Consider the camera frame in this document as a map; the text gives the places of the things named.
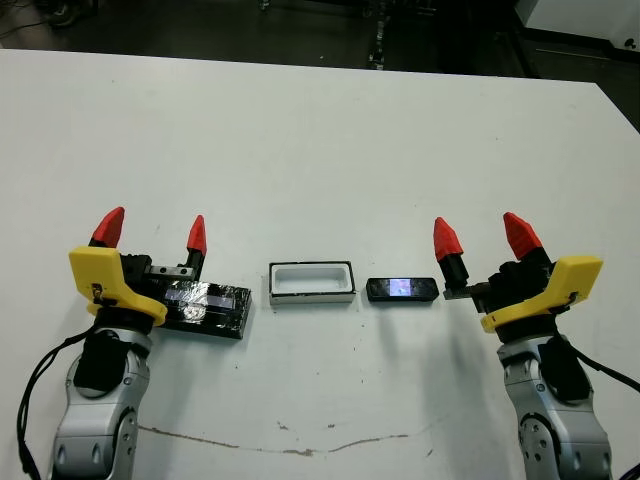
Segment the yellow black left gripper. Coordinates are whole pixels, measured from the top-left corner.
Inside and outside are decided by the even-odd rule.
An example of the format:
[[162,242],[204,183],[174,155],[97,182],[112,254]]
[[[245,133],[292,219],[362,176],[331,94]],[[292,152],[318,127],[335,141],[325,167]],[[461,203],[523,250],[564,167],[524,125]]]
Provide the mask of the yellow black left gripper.
[[101,311],[134,313],[154,327],[161,326],[168,312],[163,293],[167,283],[200,279],[207,253],[204,217],[198,215],[190,229],[186,261],[171,267],[153,264],[148,255],[123,255],[114,249],[124,216],[122,206],[112,209],[94,230],[90,246],[69,253],[76,288],[93,316]]

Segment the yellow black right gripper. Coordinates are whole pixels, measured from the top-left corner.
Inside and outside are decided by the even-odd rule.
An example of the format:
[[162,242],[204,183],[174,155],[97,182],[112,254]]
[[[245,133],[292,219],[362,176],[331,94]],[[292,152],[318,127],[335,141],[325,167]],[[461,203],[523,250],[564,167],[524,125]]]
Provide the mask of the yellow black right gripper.
[[506,262],[487,281],[467,285],[469,274],[457,235],[442,217],[435,219],[434,251],[445,280],[445,299],[472,299],[483,315],[483,330],[492,333],[525,319],[559,315],[588,298],[601,259],[568,256],[552,262],[527,221],[512,212],[506,212],[503,221],[507,242],[519,262]]

